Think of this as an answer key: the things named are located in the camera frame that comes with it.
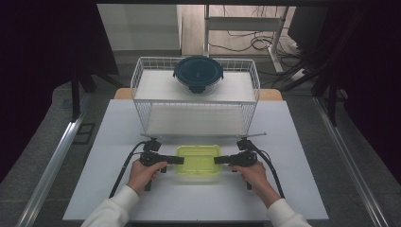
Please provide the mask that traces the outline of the white power strip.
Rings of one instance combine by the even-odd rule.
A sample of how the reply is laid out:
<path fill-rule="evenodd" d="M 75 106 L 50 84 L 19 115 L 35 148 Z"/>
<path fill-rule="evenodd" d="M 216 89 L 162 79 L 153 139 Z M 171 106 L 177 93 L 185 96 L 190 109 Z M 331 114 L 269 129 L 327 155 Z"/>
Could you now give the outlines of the white power strip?
<path fill-rule="evenodd" d="M 302 78 L 305 74 L 307 73 L 307 71 L 304 68 L 301 68 L 299 71 L 297 71 L 290 79 L 292 81 L 296 81 L 300 78 Z"/>

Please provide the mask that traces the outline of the wooden table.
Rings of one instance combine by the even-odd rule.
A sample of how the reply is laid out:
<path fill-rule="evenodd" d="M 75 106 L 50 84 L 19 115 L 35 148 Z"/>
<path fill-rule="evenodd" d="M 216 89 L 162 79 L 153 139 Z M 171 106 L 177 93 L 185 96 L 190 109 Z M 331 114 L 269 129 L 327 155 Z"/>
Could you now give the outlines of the wooden table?
<path fill-rule="evenodd" d="M 120 88 L 115 92 L 114 99 L 131 99 L 130 88 Z M 260 100 L 282 101 L 282 94 L 276 89 L 261 89 Z"/>

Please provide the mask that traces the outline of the round container with dark lid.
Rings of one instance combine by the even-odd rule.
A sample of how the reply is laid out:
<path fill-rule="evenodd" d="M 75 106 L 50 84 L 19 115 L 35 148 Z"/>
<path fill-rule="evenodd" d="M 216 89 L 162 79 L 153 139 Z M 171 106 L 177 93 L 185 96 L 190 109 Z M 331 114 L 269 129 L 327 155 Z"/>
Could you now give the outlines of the round container with dark lid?
<path fill-rule="evenodd" d="M 223 68 L 211 58 L 193 56 L 181 60 L 175 66 L 173 77 L 185 85 L 190 93 L 204 94 L 207 88 L 223 79 Z"/>

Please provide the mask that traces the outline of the black floor bracket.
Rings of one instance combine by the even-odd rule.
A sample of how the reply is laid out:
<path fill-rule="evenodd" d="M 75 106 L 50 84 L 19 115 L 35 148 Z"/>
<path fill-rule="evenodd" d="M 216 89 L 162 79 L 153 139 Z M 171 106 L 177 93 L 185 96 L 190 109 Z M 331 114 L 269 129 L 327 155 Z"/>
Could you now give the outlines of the black floor bracket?
<path fill-rule="evenodd" d="M 95 129 L 95 123 L 83 123 L 73 140 L 74 145 L 88 145 Z"/>

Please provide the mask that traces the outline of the green lidded rectangular food container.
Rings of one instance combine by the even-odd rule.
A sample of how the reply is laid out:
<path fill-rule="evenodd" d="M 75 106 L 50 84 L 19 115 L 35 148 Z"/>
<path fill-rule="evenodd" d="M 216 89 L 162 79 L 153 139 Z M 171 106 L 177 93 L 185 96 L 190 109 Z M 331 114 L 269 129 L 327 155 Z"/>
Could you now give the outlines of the green lidded rectangular food container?
<path fill-rule="evenodd" d="M 179 183 L 214 183 L 218 180 L 221 165 L 215 158 L 221 154 L 218 145 L 180 146 L 176 155 L 183 157 L 182 165 L 175 165 L 176 179 Z"/>

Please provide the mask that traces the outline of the person's left hand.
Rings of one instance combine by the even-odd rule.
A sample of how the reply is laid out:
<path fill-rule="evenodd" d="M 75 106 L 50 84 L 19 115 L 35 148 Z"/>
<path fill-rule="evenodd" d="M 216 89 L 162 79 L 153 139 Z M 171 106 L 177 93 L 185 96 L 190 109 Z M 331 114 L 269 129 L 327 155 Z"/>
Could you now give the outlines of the person's left hand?
<path fill-rule="evenodd" d="M 167 166 L 167 162 L 159 162 L 152 166 L 144 166 L 139 160 L 135 160 L 131 166 L 131 173 L 127 186 L 140 195 L 149 181 L 156 177 L 156 172 Z"/>

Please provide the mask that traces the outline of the aluminium rail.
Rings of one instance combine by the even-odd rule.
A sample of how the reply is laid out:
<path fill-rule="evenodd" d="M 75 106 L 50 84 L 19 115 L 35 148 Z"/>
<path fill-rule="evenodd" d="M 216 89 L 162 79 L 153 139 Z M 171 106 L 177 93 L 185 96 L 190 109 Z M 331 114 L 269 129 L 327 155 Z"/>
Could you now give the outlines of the aluminium rail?
<path fill-rule="evenodd" d="M 87 108 L 91 102 L 91 95 L 84 95 L 79 102 L 80 111 L 75 121 L 68 123 L 60 142 L 58 143 L 44 173 L 39 180 L 35 190 L 33 191 L 28 203 L 26 204 L 25 210 L 20 216 L 15 227 L 32 227 L 37 216 L 39 215 L 44 201 L 55 181 L 61 165 L 66 157 L 68 150 L 70 149 L 78 129 L 82 123 L 84 116 L 86 115 Z"/>
<path fill-rule="evenodd" d="M 340 131 L 333 125 L 327 116 L 328 111 L 324 105 L 324 100 L 321 97 L 313 97 L 313 101 L 374 226 L 391 227 L 389 221 L 385 217 L 383 209 L 380 207 L 375 197 L 374 192 L 362 176 L 350 149 L 347 147 L 340 134 Z"/>

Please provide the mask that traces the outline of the white wire rack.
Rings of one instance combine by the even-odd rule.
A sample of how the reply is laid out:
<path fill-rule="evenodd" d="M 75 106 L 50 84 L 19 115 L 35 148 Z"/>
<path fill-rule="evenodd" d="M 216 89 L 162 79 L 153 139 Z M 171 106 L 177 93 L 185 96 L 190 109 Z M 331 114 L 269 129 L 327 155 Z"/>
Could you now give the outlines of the white wire rack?
<path fill-rule="evenodd" d="M 194 94 L 179 82 L 179 58 L 141 57 L 131 78 L 131 96 L 148 136 L 243 136 L 260 95 L 254 61 L 218 59 L 223 78 Z"/>

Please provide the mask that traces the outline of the person's right hand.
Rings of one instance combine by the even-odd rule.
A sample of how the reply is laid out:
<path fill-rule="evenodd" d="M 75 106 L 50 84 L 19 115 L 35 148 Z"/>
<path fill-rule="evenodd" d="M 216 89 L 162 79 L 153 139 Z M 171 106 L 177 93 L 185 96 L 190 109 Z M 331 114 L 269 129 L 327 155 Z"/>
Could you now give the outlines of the person's right hand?
<path fill-rule="evenodd" d="M 257 161 L 253 166 L 233 166 L 229 165 L 231 170 L 238 171 L 242 179 L 252 186 L 252 191 L 259 197 L 267 208 L 270 208 L 281 197 L 275 191 L 268 181 L 264 165 Z"/>

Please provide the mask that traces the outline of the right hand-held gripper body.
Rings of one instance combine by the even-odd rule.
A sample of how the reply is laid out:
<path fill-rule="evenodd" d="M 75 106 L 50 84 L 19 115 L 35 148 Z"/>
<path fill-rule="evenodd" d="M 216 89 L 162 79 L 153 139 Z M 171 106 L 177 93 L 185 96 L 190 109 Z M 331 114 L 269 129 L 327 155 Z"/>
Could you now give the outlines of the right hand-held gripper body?
<path fill-rule="evenodd" d="M 236 159 L 233 166 L 253 166 L 258 160 L 252 142 L 248 138 L 244 137 L 237 142 L 237 145 L 241 152 L 239 153 L 239 157 Z"/>

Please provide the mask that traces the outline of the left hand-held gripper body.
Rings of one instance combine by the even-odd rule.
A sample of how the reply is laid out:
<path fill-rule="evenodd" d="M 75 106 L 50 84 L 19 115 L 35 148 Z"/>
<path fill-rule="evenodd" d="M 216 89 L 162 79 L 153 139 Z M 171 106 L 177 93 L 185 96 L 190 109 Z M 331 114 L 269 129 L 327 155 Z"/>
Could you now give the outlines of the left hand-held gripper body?
<path fill-rule="evenodd" d="M 140 155 L 140 162 L 144 166 L 153 166 L 159 162 L 166 162 L 167 157 L 158 153 L 161 143 L 156 138 L 150 138 L 145 142 L 143 152 Z"/>

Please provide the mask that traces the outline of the dark curtain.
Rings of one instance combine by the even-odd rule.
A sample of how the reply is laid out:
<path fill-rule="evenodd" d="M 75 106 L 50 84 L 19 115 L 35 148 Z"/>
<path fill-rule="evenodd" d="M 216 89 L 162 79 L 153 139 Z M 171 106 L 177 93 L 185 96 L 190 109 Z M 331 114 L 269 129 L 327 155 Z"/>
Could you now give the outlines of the dark curtain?
<path fill-rule="evenodd" d="M 116 75 L 93 0 L 0 0 L 0 183 L 74 75 Z"/>
<path fill-rule="evenodd" d="M 316 87 L 337 77 L 348 95 L 345 110 L 401 184 L 401 0 L 365 3 L 363 18 Z"/>

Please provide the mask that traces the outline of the black box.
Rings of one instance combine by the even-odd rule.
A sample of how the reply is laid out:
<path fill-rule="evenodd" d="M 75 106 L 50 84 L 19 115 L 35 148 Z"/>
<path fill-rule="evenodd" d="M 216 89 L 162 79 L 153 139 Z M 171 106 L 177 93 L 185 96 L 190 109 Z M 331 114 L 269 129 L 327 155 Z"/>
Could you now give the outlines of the black box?
<path fill-rule="evenodd" d="M 297 7 L 294 10 L 288 36 L 304 51 L 314 50 L 320 39 L 327 8 Z"/>

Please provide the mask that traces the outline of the white cabinet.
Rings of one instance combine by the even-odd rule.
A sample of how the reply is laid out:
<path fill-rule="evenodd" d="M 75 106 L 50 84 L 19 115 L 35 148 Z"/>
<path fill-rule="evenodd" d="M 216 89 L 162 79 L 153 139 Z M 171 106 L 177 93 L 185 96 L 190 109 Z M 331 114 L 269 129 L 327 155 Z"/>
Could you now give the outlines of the white cabinet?
<path fill-rule="evenodd" d="M 98 4 L 113 51 L 180 50 L 179 5 Z"/>

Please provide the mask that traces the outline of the white desk frame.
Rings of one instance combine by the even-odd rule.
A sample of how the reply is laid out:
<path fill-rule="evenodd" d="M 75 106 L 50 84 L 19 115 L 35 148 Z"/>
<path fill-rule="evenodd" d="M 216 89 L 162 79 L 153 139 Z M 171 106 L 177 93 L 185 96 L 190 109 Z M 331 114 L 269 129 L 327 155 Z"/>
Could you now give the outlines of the white desk frame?
<path fill-rule="evenodd" d="M 267 31 L 273 32 L 271 44 L 268 47 L 271 62 L 278 74 L 284 72 L 282 64 L 277 55 L 277 45 L 287 19 L 289 7 L 284 7 L 279 17 L 230 17 L 230 16 L 210 16 L 210 6 L 204 6 L 204 56 L 209 56 L 209 31 L 228 30 L 228 31 Z"/>

